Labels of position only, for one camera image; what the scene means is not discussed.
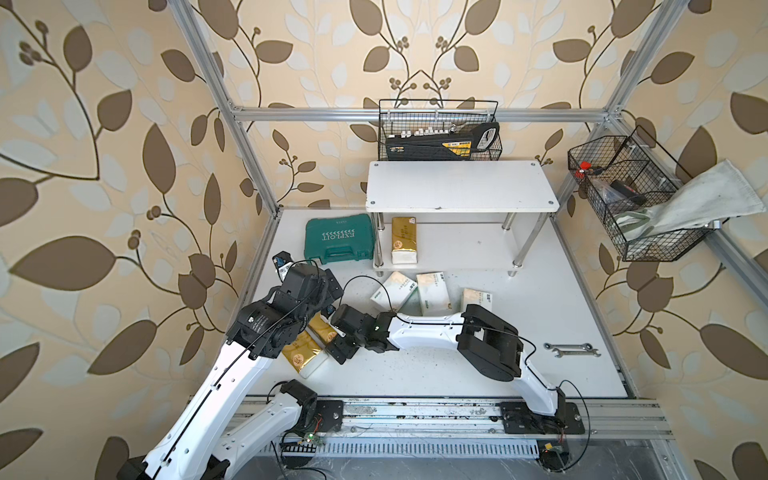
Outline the gold tissue pack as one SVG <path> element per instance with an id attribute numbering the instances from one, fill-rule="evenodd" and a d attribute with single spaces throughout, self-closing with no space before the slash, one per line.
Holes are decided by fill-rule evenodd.
<path id="1" fill-rule="evenodd" d="M 309 321 L 309 329 L 324 346 L 330 344 L 338 336 L 336 329 L 324 320 L 320 313 L 315 314 Z"/>
<path id="2" fill-rule="evenodd" d="M 391 260 L 395 265 L 418 263 L 417 222 L 415 217 L 393 217 Z"/>
<path id="3" fill-rule="evenodd" d="M 292 343 L 286 345 L 282 355 L 304 379 L 309 378 L 328 360 L 324 349 L 306 331 L 301 332 Z"/>

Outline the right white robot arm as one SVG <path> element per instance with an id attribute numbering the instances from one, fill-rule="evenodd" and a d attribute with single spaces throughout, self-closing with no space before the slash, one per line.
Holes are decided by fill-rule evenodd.
<path id="1" fill-rule="evenodd" d="M 339 361 L 351 358 L 360 347 L 379 354 L 427 347 L 454 350 L 483 376 L 516 382 L 531 413 L 565 422 L 562 389 L 544 381 L 527 363 L 518 330 L 480 305 L 448 316 L 418 317 L 393 312 L 372 316 L 344 304 L 330 323 L 341 332 L 331 348 Z"/>

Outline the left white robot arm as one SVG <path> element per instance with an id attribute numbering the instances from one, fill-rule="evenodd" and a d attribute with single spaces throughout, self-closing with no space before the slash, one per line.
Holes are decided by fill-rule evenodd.
<path id="1" fill-rule="evenodd" d="M 119 479 L 231 479 L 284 431 L 313 428 L 317 395 L 296 380 L 281 385 L 265 410 L 228 431 L 252 386 L 318 313 L 329 316 L 342 288 L 333 273 L 293 262 L 281 284 L 243 307 L 215 364 L 169 432 L 145 456 L 128 459 Z"/>

